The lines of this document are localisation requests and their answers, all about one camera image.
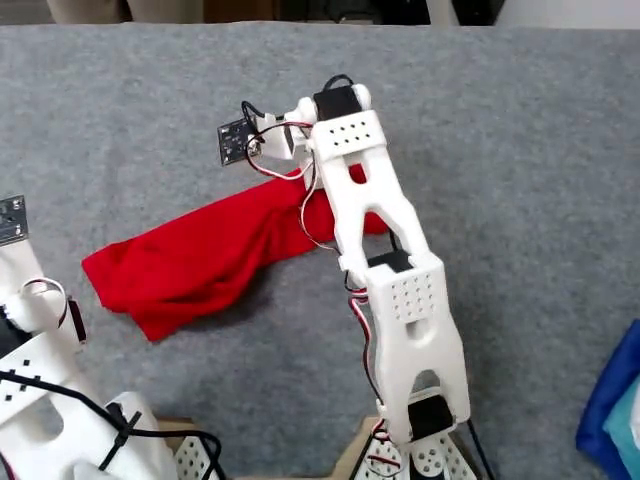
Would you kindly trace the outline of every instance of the circuit board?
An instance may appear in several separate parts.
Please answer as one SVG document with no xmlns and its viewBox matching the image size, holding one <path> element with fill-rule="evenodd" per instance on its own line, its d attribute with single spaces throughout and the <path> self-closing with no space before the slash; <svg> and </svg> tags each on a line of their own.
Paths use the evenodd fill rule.
<svg viewBox="0 0 640 480">
<path fill-rule="evenodd" d="M 27 238 L 28 234 L 24 197 L 0 200 L 0 247 Z"/>
<path fill-rule="evenodd" d="M 222 166 L 244 160 L 244 147 L 252 136 L 253 130 L 245 118 L 218 127 Z"/>
</svg>

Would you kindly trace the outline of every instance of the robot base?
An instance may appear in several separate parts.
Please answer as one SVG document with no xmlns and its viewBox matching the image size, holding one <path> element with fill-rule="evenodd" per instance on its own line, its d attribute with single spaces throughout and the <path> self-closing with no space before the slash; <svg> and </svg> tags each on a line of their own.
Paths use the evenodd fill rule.
<svg viewBox="0 0 640 480">
<path fill-rule="evenodd" d="M 369 437 L 350 480 L 480 480 L 449 434 L 416 441 L 402 456 L 390 441 Z"/>
</svg>

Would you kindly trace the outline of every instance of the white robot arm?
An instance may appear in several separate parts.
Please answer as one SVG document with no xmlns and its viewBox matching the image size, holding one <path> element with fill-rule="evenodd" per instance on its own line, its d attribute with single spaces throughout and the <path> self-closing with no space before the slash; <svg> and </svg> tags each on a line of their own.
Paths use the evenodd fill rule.
<svg viewBox="0 0 640 480">
<path fill-rule="evenodd" d="M 305 171 L 309 191 L 326 190 L 335 217 L 339 266 L 359 287 L 352 308 L 366 323 L 357 309 L 366 298 L 373 315 L 378 426 L 386 425 L 405 463 L 413 468 L 423 463 L 423 476 L 440 478 L 449 458 L 446 451 L 438 457 L 440 469 L 421 462 L 422 452 L 452 447 L 447 434 L 470 418 L 464 352 L 449 309 L 444 264 L 429 250 L 415 209 L 398 183 L 369 90 L 351 82 L 332 88 L 341 79 L 350 81 L 334 77 L 313 98 L 302 98 L 296 109 L 280 117 L 247 118 L 255 122 L 255 130 L 268 132 L 249 136 L 245 153 L 291 160 Z M 300 128 L 300 122 L 307 128 Z M 248 159 L 255 168 L 256 162 Z M 364 183 L 350 175 L 354 165 L 363 169 Z M 366 257 L 362 233 L 367 212 L 382 218 L 400 239 L 400 248 Z M 386 468 L 393 465 L 389 461 Z M 447 475 L 443 478 L 455 478 L 451 471 Z"/>
</svg>

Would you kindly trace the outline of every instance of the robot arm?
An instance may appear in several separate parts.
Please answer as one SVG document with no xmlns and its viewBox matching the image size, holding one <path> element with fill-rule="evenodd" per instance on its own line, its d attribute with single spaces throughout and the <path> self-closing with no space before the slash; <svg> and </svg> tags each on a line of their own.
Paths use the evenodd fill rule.
<svg viewBox="0 0 640 480">
<path fill-rule="evenodd" d="M 453 430 L 470 416 L 462 341 L 449 310 L 444 265 L 429 250 L 413 205 L 393 169 L 378 116 L 364 85 L 323 90 L 303 98 L 284 121 L 300 129 L 271 129 L 263 155 L 315 162 L 335 217 L 342 271 L 366 289 L 375 323 L 378 410 L 392 441 L 412 442 Z M 258 129 L 278 123 L 258 119 Z M 361 165 L 365 183 L 349 167 Z M 310 184 L 311 172 L 305 180 Z M 364 217 L 378 214 L 399 237 L 401 248 L 367 258 L 362 247 Z M 420 385 L 420 379 L 434 381 Z"/>
</svg>

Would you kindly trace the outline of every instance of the red wire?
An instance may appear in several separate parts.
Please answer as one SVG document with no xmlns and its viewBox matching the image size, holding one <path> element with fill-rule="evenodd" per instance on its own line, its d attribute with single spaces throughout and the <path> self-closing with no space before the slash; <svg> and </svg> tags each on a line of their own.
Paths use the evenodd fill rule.
<svg viewBox="0 0 640 480">
<path fill-rule="evenodd" d="M 393 465 L 394 467 L 400 468 L 402 465 L 395 460 L 389 460 L 388 458 L 381 457 L 380 455 L 367 455 L 368 460 L 375 460 L 380 463 L 385 463 L 387 465 Z"/>
<path fill-rule="evenodd" d="M 362 350 L 362 363 L 364 365 L 364 373 L 367 375 L 367 380 L 369 380 L 369 384 L 373 389 L 373 393 L 376 395 L 378 400 L 381 400 L 380 392 L 378 391 L 378 387 L 376 387 L 375 382 L 373 381 L 373 377 L 371 375 L 371 370 L 369 368 L 369 345 L 371 344 L 371 329 L 369 328 L 369 323 L 365 318 L 362 310 L 358 307 L 358 303 L 366 303 L 367 297 L 351 297 L 349 299 L 349 307 L 351 307 L 351 311 L 353 311 L 354 315 L 358 319 L 360 323 L 360 327 L 362 327 L 362 332 L 364 333 L 364 348 Z"/>
</svg>

